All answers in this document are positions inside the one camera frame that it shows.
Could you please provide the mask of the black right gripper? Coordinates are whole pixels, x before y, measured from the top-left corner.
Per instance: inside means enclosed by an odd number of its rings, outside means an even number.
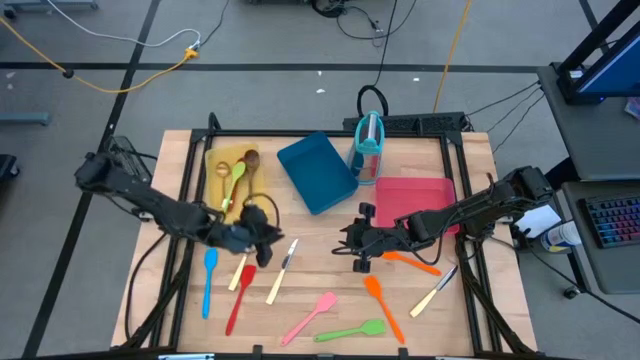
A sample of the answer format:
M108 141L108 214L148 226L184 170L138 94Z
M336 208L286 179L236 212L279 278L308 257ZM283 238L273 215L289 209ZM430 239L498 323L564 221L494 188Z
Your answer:
M375 227L371 220L375 217L376 206L361 202L358 212L361 218L355 218L353 223L343 229L348 236L348 247L332 249L332 254L352 254L357 257L353 261L353 271L369 273L371 270L371 258L381 257L386 251L396 249L400 234L400 226Z

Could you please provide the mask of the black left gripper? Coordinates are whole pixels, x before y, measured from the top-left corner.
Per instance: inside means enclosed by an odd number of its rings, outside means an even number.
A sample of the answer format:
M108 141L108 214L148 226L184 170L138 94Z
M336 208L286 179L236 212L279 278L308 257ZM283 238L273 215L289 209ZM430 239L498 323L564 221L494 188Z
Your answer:
M256 252L258 266L266 267L272 259L272 244L281 239L282 229L269 225L266 213L256 205L243 207L240 216L241 225L248 233L248 246Z

